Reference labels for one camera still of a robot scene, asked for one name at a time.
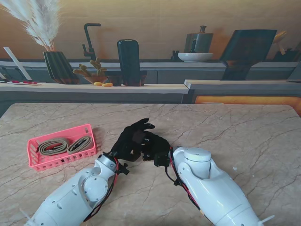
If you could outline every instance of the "cactus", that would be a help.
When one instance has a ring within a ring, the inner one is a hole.
[[[97,73],[91,74],[87,70],[87,66],[82,65],[82,64],[79,64],[79,68],[80,69],[74,69],[73,73],[75,73],[75,74],[81,74],[84,77],[106,77],[104,72],[107,69],[104,68],[104,67],[102,67],[102,65],[100,64],[100,59],[99,58],[97,58],[95,61],[91,60],[90,64],[97,70]]]

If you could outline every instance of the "black faucet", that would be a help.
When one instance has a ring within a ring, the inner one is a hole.
[[[84,29],[85,29],[85,33],[86,33],[86,37],[87,37],[87,41],[88,41],[88,45],[89,45],[89,52],[87,52],[86,46],[85,46],[85,44],[83,44],[84,56],[85,57],[91,57],[91,60],[96,60],[95,52],[94,52],[94,49],[92,48],[92,43],[91,43],[89,32],[88,32],[88,27],[89,26],[100,27],[101,24],[87,23],[87,24],[84,25]]]

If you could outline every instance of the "pink basket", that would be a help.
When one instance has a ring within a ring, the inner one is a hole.
[[[72,143],[77,141],[83,136],[91,136],[93,139],[93,147],[77,152],[74,154],[68,154],[67,152],[62,154],[56,154],[52,156],[41,155],[37,153],[38,145],[49,139],[64,137],[69,139]],[[73,127],[71,129],[65,129],[59,132],[43,135],[30,139],[27,144],[27,153],[29,158],[29,166],[34,168],[36,171],[43,171],[52,167],[60,166],[78,159],[87,158],[97,153],[95,140],[93,137],[92,127],[90,124]]]

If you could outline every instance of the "wall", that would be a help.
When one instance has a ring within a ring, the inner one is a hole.
[[[183,51],[187,33],[207,25],[214,38],[210,52],[218,58],[237,29],[287,30],[284,48],[301,41],[300,0],[62,0],[62,25],[55,38],[58,50],[68,58],[84,58],[87,45],[83,26],[90,27],[96,55],[117,59],[120,39],[139,42],[140,58],[168,59],[172,50]],[[27,35],[19,21],[0,10],[0,58],[8,58],[9,46],[18,58],[43,58],[43,47]],[[272,46],[269,57],[277,47]]]

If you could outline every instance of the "belt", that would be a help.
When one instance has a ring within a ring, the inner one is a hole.
[[[69,148],[68,154],[74,154],[92,148],[93,140],[90,136],[85,136],[75,141]]]
[[[70,141],[66,138],[59,137],[47,140],[38,146],[37,152],[40,152],[42,155],[55,155],[68,152],[68,154],[74,154],[92,148],[93,140],[90,136],[85,136],[72,145]]]

